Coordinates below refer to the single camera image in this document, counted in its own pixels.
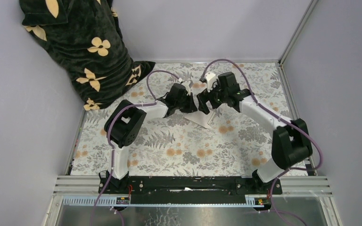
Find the white cardboard paper box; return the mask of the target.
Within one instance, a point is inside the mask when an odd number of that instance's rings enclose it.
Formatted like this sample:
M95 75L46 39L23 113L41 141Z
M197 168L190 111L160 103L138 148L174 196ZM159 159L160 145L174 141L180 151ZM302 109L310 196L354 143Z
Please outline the white cardboard paper box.
M209 91L207 89L203 90L201 93L197 94L197 111L193 113L188 113L184 116L185 119L194 122L205 129L212 129L210 126L210 121L214 116L214 112L210 111L207 102L209 101Z

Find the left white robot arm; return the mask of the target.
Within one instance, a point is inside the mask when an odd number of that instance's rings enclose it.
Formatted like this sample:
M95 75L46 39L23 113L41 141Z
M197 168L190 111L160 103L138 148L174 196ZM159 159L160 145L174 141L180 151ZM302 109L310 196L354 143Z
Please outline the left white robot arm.
M191 92L191 81L175 83L163 97L153 103L133 104L123 100L107 120L104 130L108 144L112 147L109 175L112 177L109 187L117 194L127 189L124 178L129 167L129 146L134 142L143 122L152 119L166 118L177 110L182 113L193 113L197 107Z

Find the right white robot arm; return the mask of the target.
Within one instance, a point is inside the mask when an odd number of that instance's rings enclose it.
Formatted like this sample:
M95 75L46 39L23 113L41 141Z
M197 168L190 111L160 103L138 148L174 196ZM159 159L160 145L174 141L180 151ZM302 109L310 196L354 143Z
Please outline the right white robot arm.
M208 103L213 109L226 104L253 119L272 138L271 158L252 173L254 192L265 193L276 177L312 155L306 123L301 119L284 118L265 107L253 92L240 88L234 73L206 72L200 80L206 84L206 89L197 94L199 111L209 114Z

